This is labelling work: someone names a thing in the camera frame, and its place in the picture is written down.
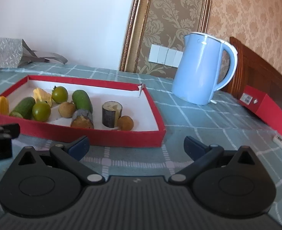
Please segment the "yellow fruit piece corner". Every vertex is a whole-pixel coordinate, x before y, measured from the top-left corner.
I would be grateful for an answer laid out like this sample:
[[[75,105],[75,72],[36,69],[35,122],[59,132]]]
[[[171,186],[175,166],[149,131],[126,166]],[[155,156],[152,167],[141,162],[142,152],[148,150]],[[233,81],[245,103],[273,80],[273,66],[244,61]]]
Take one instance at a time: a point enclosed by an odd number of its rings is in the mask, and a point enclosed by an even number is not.
[[[1,115],[9,114],[9,102],[8,99],[4,96],[0,96],[0,114]]]

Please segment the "brown longan outside tray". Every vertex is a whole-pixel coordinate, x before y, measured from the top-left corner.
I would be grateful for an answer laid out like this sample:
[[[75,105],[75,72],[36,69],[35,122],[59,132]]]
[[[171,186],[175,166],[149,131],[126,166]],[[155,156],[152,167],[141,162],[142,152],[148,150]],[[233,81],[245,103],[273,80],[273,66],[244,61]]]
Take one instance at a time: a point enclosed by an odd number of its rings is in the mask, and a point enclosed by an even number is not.
[[[58,111],[61,117],[71,118],[76,111],[76,107],[73,102],[63,102],[58,107]]]

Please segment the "green cucumber half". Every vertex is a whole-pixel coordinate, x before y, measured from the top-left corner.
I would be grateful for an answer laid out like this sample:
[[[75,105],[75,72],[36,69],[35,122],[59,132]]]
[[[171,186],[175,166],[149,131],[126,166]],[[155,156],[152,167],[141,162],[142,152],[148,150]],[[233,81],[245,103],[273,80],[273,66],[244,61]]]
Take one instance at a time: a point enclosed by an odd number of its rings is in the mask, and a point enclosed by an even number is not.
[[[33,97],[26,97],[15,106],[9,115],[12,117],[31,119],[34,105],[35,99]]]
[[[87,110],[93,112],[92,102],[84,90],[76,90],[72,94],[72,100],[77,110]]]

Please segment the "grey patterned gift bag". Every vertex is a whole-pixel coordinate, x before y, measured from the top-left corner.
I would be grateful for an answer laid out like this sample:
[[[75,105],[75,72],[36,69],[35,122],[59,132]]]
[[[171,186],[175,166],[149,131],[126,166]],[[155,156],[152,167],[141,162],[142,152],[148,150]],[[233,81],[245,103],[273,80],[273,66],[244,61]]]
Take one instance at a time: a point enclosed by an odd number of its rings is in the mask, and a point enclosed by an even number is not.
[[[0,69],[13,69],[32,62],[54,60],[66,64],[68,60],[57,53],[32,50],[23,39],[0,37]]]

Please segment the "upright dark sugarcane piece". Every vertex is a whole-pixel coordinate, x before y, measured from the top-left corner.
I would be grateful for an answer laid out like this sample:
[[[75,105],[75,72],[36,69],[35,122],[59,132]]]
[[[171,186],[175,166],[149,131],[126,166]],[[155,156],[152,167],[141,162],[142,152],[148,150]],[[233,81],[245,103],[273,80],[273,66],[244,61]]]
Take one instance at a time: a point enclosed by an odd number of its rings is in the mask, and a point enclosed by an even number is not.
[[[102,105],[102,124],[108,128],[117,127],[122,115],[122,105],[116,101],[107,101]]]

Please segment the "red shallow cardboard tray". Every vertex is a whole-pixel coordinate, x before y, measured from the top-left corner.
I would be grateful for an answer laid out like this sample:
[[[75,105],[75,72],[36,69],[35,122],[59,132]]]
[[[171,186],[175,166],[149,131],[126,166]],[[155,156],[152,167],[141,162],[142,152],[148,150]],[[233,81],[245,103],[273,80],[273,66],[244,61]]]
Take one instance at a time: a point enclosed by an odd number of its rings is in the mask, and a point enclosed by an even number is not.
[[[144,84],[29,75],[0,94],[0,124],[24,135],[91,144],[160,147],[163,119]]]

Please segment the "brown longan in tray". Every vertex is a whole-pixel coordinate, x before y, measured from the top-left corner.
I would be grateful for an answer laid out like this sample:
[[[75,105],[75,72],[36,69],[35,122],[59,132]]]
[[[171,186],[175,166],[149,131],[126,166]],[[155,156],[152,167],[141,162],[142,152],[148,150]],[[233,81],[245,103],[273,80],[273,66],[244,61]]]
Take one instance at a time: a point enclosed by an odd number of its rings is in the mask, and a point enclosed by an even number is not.
[[[120,130],[131,131],[134,127],[134,121],[129,116],[121,116],[117,121],[117,126]]]

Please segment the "light blue electric kettle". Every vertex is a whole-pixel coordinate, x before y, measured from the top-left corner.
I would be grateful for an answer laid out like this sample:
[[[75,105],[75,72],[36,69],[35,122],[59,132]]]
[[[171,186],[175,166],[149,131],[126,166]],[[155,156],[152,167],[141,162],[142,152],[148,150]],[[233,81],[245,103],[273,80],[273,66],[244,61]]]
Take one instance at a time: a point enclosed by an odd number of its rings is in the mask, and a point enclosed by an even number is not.
[[[184,44],[172,93],[189,103],[206,105],[212,100],[214,92],[224,88],[233,78],[238,52],[229,42],[200,32],[185,35]],[[228,53],[230,63],[226,76],[218,82],[223,52]]]

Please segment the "white wall switch panel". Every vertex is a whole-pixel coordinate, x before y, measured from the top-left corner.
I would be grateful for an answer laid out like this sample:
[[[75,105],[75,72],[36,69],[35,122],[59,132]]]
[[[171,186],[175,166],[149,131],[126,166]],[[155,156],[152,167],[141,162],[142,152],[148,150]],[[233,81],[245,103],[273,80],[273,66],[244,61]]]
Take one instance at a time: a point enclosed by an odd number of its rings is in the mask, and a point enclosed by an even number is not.
[[[183,52],[160,45],[152,44],[148,61],[168,67],[178,68],[182,59]]]

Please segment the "red rectangular box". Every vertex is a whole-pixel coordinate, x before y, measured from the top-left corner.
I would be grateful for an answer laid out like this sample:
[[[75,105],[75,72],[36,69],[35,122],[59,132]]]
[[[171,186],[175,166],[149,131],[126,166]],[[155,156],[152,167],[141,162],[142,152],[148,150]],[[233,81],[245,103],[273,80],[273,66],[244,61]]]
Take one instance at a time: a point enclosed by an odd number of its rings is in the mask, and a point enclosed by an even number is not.
[[[239,103],[282,135],[282,109],[268,94],[247,85]]]

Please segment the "green tomato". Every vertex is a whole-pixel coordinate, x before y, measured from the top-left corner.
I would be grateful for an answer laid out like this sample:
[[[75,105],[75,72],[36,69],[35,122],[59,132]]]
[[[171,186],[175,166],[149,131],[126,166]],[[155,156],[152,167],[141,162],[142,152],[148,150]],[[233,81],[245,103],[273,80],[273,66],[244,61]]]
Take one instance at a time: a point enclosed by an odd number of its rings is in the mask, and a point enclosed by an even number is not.
[[[32,116],[35,121],[45,122],[49,119],[50,114],[51,108],[46,101],[39,101],[32,108]]]
[[[52,90],[52,99],[58,104],[67,102],[68,91],[63,86],[55,86]]]

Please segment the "gold ornate picture frame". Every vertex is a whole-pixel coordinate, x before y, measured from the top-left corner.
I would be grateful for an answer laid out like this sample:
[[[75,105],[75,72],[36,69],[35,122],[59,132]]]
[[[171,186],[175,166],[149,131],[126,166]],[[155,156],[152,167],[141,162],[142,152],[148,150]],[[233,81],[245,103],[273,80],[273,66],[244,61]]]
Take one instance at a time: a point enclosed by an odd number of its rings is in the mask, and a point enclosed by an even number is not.
[[[173,78],[176,68],[149,60],[151,45],[182,51],[184,36],[206,32],[211,0],[133,0],[120,71]]]

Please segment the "green tomato in tray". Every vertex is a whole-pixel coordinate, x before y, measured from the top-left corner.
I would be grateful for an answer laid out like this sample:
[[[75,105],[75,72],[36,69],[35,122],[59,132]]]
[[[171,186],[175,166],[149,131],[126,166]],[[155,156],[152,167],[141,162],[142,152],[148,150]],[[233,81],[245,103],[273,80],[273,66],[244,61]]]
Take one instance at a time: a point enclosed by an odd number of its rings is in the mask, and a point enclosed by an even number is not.
[[[49,119],[50,114],[51,108],[46,101],[39,101],[32,108],[32,116],[35,121],[45,122]]]

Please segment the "lying dark sugarcane piece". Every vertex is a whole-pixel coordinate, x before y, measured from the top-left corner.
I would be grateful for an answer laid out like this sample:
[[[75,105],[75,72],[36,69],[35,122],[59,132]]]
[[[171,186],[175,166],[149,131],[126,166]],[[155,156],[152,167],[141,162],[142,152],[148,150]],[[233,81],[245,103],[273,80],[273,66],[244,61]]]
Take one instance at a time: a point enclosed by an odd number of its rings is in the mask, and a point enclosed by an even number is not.
[[[71,127],[94,129],[93,115],[87,110],[77,110],[72,116]]]

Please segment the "yellow fruit wedge centre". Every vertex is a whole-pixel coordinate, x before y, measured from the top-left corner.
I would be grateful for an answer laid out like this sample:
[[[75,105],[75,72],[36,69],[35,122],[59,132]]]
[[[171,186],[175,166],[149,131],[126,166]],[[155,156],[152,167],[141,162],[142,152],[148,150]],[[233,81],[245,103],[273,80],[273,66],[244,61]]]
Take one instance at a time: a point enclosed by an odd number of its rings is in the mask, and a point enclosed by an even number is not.
[[[47,102],[47,104],[52,107],[52,95],[46,92],[45,90],[41,88],[35,88],[33,90],[33,97],[36,102],[42,101]]]

